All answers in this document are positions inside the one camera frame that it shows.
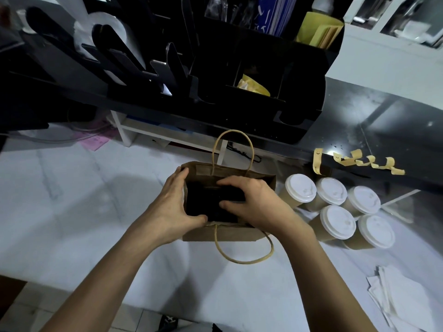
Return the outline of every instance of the black organizer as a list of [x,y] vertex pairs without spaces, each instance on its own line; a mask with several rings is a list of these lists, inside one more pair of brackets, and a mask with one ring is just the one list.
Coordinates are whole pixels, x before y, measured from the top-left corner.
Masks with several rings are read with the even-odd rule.
[[[93,61],[77,53],[73,38],[42,10],[29,8],[27,20],[108,83],[110,99],[289,144],[300,140],[322,111],[325,74],[339,52],[343,30],[330,50],[294,42],[313,0],[297,0],[282,38],[204,17],[208,0],[83,1],[88,12],[110,13],[131,27],[146,70],[110,26],[96,25],[95,46],[83,44]],[[243,74],[271,96],[238,89]],[[163,84],[172,96],[162,93]]]

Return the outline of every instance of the finger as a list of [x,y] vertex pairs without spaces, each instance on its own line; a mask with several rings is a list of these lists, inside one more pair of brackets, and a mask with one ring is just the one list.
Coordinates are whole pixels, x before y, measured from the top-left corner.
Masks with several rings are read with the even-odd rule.
[[175,176],[174,180],[171,183],[171,185],[174,186],[174,189],[177,190],[183,189],[183,185],[185,184],[185,178],[187,177],[188,173],[189,173],[188,168],[183,168],[182,171],[177,173],[177,176]]
[[227,178],[220,179],[217,181],[218,185],[232,185],[236,188],[240,188],[244,191],[246,184],[251,178],[241,177],[241,176],[229,176]]
[[174,181],[174,178],[177,176],[177,174],[180,172],[180,170],[181,170],[181,167],[180,166],[177,167],[177,169],[175,169],[174,173],[172,175],[170,175],[168,177],[168,179],[166,179],[166,182],[163,185],[163,189],[166,189],[171,185],[171,183]]
[[219,206],[238,217],[245,218],[245,204],[233,203],[232,201],[221,201]]
[[194,228],[203,227],[208,222],[208,217],[201,214],[199,216],[188,216],[189,230]]

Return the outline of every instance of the coffee cup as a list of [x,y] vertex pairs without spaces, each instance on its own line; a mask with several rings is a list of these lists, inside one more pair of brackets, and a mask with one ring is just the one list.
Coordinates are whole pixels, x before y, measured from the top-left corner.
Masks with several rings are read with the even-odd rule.
[[395,243],[391,225],[379,216],[364,215],[357,221],[354,235],[343,241],[350,249],[390,248]]
[[339,206],[343,204],[348,196],[345,186],[337,179],[324,177],[317,181],[317,195],[305,205],[311,212],[318,212],[328,205]]
[[348,197],[341,207],[347,209],[353,216],[375,214],[380,209],[380,198],[367,186],[354,186],[348,190]]
[[313,228],[318,241],[349,239],[357,227],[352,214],[335,205],[323,208],[309,225]]
[[312,179],[301,173],[296,173],[286,179],[279,197],[292,208],[296,208],[312,201],[316,193],[317,188]]

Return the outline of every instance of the hand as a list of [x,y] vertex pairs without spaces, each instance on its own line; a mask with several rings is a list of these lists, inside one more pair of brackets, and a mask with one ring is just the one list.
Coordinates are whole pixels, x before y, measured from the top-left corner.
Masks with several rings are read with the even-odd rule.
[[243,190],[246,203],[221,201],[220,207],[262,231],[278,236],[295,223],[302,228],[308,226],[263,180],[231,176],[219,180],[217,184],[232,185]]
[[192,229],[203,227],[208,221],[205,215],[188,216],[183,208],[183,185],[188,168],[177,170],[169,176],[158,197],[126,231],[124,238],[147,251],[181,238]]

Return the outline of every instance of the white napkin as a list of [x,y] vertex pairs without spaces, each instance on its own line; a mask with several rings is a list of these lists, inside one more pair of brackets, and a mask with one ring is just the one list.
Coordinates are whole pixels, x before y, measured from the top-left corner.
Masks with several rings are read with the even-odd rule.
[[378,276],[367,277],[369,295],[397,332],[435,332],[429,299],[423,286],[404,277],[394,267],[378,267]]

